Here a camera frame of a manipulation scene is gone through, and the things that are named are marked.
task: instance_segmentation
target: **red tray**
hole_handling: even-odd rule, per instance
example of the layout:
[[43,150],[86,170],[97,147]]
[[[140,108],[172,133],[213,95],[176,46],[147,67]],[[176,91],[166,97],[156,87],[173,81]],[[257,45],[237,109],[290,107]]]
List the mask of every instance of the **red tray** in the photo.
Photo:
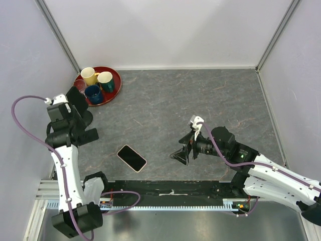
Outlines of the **red tray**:
[[[115,82],[115,89],[113,93],[107,93],[104,90],[102,91],[102,94],[104,96],[104,101],[100,104],[92,104],[88,98],[86,98],[87,103],[89,104],[89,106],[101,106],[103,104],[107,104],[108,102],[111,102],[113,99],[115,99],[115,97],[118,95],[120,89],[121,89],[121,77],[120,75],[113,69],[108,68],[108,67],[94,67],[94,70],[96,71],[96,73],[101,73],[104,71],[108,71],[112,74],[112,77],[114,79]],[[80,75],[77,76],[77,78],[75,79],[75,81],[77,79],[83,79]]]

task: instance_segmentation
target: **green mug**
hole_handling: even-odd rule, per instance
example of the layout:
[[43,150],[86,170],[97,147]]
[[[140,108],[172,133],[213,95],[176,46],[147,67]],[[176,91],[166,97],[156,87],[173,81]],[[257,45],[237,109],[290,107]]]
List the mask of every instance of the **green mug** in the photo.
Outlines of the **green mug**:
[[112,93],[115,90],[115,82],[112,74],[108,71],[101,72],[98,77],[98,82],[102,89],[108,93]]

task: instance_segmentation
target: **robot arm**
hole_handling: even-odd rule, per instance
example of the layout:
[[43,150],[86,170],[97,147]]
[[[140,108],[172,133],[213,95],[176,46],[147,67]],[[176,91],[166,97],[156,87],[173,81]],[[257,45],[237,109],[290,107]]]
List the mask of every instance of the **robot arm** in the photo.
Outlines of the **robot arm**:
[[[205,139],[202,136],[200,122],[203,121],[200,119],[199,116],[192,117],[192,130],[179,140],[183,148],[172,153],[171,158],[188,165],[191,150],[193,159],[196,159],[199,153],[219,156],[210,138]],[[238,143],[235,136],[225,127],[216,127],[210,134],[215,137],[219,152],[228,160],[227,165],[237,171],[231,182],[232,192],[282,203],[300,211],[302,216],[312,223],[321,225],[319,181],[294,173],[249,146]]]
[[92,115],[86,109],[85,97],[72,87],[66,94],[47,99],[48,115],[51,122],[47,128],[46,143],[53,147],[62,157],[61,166],[58,157],[52,153],[59,185],[59,214],[52,217],[53,226],[71,238],[78,235],[69,212],[71,204],[80,230],[85,233],[103,224],[99,207],[100,195],[107,190],[108,181],[102,172],[87,176],[83,185],[78,170],[78,147],[98,139],[96,129],[85,131],[92,121]]

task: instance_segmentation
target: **smartphone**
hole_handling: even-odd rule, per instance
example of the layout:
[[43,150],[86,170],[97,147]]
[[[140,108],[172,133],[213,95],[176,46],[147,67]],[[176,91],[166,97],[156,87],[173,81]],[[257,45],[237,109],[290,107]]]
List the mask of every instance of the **smartphone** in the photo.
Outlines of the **smartphone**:
[[135,172],[140,172],[147,164],[147,161],[129,145],[123,146],[117,152],[117,156]]

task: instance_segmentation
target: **grey floor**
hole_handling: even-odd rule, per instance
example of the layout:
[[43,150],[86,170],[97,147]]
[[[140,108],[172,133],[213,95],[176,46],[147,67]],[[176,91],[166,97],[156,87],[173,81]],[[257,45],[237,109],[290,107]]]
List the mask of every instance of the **grey floor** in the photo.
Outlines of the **grey floor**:
[[[281,164],[271,120],[254,70],[120,71],[123,88],[111,103],[90,107],[99,140],[79,148],[81,178],[102,171],[109,180],[231,180],[220,158],[199,155],[189,166],[169,158],[201,116],[226,126],[238,142]],[[130,145],[148,161],[135,173],[116,155]]]

